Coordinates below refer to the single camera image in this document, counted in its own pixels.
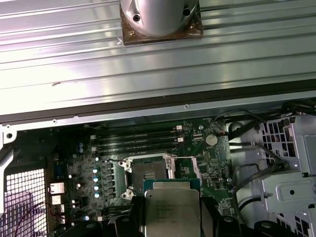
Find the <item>green circuit board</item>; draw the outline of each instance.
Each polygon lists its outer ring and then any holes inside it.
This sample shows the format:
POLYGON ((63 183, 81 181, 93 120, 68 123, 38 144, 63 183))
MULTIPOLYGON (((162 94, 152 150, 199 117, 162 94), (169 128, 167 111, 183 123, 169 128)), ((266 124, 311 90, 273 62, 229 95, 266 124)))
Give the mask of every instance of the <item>green circuit board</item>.
POLYGON ((143 176, 144 179, 167 178, 161 154, 172 154, 180 157, 175 159, 175 178, 200 178, 201 195, 214 197, 223 215, 234 215, 229 142, 226 136, 220 135, 220 128, 224 129, 225 123, 220 120, 216 123, 210 118, 198 118, 110 129, 86 125, 77 135, 75 152, 67 154, 68 173, 79 174, 80 182, 84 184, 78 190, 76 182, 79 179, 73 179, 69 198, 86 197, 88 204, 82 212, 95 220, 100 215, 103 219, 109 218, 111 210, 128 209, 130 201, 122 198, 122 194, 129 185, 135 186, 136 195, 142 195, 140 182, 143 176), (149 158, 134 160, 132 173, 119 165, 120 160, 139 156, 149 158), (193 159, 189 157, 195 157, 199 177, 193 159), (98 177, 98 182, 93 180, 94 177, 98 177), (96 184, 100 187, 97 191, 99 198, 95 197, 93 188, 96 184))

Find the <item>cpu socket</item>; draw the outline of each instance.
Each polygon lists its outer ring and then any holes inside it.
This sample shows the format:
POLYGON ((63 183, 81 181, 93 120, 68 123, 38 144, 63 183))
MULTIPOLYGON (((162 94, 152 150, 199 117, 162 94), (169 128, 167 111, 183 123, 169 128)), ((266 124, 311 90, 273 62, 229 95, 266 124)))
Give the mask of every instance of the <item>cpu socket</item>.
POLYGON ((175 155, 159 153, 128 157, 118 164, 124 167, 126 192, 121 197, 131 200, 134 195, 143 195, 143 181, 148 179, 174 179, 175 155))

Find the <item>motherboard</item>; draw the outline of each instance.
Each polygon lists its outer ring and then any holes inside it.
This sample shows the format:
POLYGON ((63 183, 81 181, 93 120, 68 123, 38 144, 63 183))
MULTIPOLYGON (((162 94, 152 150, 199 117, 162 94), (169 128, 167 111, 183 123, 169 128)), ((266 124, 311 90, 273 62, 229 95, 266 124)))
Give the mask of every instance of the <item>motherboard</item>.
POLYGON ((201 195, 214 197, 222 215, 234 216, 224 127, 220 119, 198 118, 119 128, 85 125, 63 135, 54 169, 58 164, 67 170, 55 174, 65 184, 65 220, 75 225, 127 212, 151 179, 199 178, 201 195))

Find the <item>sheet metal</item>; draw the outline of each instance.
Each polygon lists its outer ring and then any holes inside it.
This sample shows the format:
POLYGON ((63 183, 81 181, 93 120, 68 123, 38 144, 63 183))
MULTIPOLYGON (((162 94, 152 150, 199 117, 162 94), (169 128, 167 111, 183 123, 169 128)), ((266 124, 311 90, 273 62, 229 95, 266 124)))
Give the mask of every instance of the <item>sheet metal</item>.
POLYGON ((200 5, 203 39, 126 47, 117 0, 0 2, 0 115, 315 78, 315 0, 200 5))

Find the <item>mesh panel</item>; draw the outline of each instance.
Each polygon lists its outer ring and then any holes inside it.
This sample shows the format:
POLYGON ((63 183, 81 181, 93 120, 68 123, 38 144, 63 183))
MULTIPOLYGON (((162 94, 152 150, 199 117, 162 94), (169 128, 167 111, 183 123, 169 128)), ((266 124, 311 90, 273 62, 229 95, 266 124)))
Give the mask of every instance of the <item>mesh panel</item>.
POLYGON ((15 228, 22 219, 16 237, 39 237, 47 233, 44 170, 8 175, 4 193, 5 213, 0 220, 0 237, 15 237, 15 228))

